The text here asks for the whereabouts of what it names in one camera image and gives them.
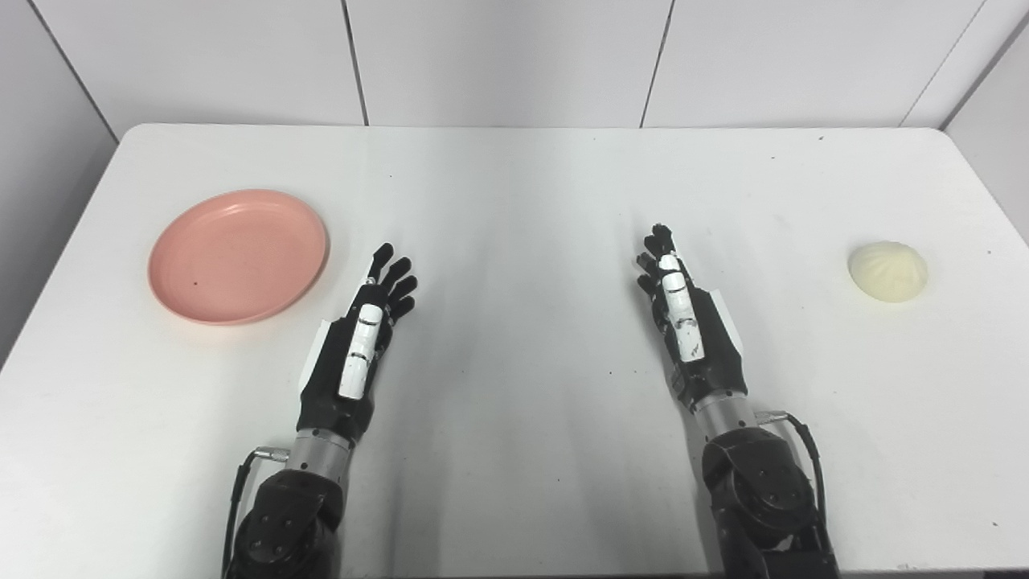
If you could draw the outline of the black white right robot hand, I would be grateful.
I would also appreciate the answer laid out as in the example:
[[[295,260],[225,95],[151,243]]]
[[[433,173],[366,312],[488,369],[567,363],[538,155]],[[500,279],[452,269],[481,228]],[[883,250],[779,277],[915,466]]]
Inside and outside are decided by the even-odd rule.
[[[655,224],[643,244],[637,282],[669,353],[676,398],[694,412],[709,396],[747,395],[741,352],[725,325],[720,295],[695,284],[665,224]]]

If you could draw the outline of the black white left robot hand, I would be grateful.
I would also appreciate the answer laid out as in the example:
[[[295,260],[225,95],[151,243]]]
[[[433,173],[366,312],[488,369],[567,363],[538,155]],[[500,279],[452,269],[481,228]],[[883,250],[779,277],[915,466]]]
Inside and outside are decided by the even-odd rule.
[[[374,379],[396,324],[416,301],[418,278],[407,257],[383,243],[345,314],[321,327],[301,388],[297,431],[341,437],[354,448],[370,428]]]

